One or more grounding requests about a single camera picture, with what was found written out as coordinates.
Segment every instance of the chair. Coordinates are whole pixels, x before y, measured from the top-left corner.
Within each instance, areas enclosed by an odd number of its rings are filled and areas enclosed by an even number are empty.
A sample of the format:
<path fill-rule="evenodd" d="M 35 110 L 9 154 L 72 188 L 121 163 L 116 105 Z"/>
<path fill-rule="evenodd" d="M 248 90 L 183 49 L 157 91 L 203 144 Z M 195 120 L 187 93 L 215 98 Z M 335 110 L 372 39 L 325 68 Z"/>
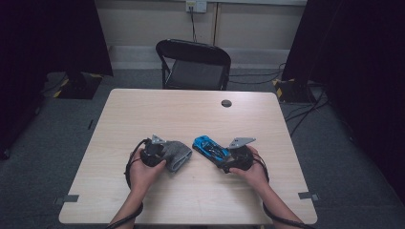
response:
<path fill-rule="evenodd" d="M 158 43 L 156 51 L 161 60 L 164 89 L 226 90 L 231 60 L 224 50 L 201 43 L 167 39 Z M 172 69 L 167 65 L 166 58 L 175 60 Z"/>

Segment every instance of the wall outlet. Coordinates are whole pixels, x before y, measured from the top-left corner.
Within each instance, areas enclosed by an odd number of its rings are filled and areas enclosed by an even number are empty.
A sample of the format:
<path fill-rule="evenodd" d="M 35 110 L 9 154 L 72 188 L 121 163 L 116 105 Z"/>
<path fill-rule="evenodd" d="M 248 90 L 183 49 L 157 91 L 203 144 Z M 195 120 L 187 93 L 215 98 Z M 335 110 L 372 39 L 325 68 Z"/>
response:
<path fill-rule="evenodd" d="M 185 11 L 206 12 L 206 1 L 185 1 Z"/>

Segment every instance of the black hole on table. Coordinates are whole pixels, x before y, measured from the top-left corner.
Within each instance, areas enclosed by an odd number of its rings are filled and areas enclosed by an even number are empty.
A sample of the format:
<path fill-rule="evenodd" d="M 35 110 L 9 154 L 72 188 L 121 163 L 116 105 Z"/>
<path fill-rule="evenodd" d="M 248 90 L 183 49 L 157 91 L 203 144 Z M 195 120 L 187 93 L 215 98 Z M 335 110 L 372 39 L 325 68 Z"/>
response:
<path fill-rule="evenodd" d="M 223 107 L 230 107 L 230 106 L 232 106 L 232 102 L 229 101 L 229 100 L 227 100 L 227 99 L 224 99 L 224 100 L 221 102 L 221 104 L 223 105 Z"/>

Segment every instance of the chair backrest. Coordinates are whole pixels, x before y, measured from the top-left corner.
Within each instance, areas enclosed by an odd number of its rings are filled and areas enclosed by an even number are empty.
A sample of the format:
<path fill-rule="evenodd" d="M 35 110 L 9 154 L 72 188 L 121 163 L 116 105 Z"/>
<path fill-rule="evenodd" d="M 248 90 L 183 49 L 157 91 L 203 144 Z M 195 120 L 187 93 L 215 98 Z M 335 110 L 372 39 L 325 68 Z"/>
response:
<path fill-rule="evenodd" d="M 162 63 L 165 63 L 164 57 L 167 57 L 182 61 L 227 66 L 228 71 L 230 68 L 229 55 L 221 48 L 207 44 L 167 39 L 158 43 L 156 52 Z"/>

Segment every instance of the wooden table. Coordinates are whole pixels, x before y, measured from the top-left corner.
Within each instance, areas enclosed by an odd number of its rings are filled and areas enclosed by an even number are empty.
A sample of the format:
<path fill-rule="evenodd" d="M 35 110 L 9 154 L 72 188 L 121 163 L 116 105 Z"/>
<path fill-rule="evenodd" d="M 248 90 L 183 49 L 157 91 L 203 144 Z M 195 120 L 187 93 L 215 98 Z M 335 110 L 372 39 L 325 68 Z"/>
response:
<path fill-rule="evenodd" d="M 229 108 L 222 101 L 232 102 Z M 189 146 L 208 135 L 222 146 L 234 137 L 250 143 L 266 162 L 270 185 L 305 223 L 316 222 L 300 164 L 274 94 L 115 89 L 106 102 L 69 195 L 62 223 L 108 223 L 126 199 L 125 164 L 137 144 L 156 134 Z M 137 223 L 270 224 L 262 201 L 240 177 L 225 174 L 193 150 L 175 174 L 161 174 L 143 201 Z"/>

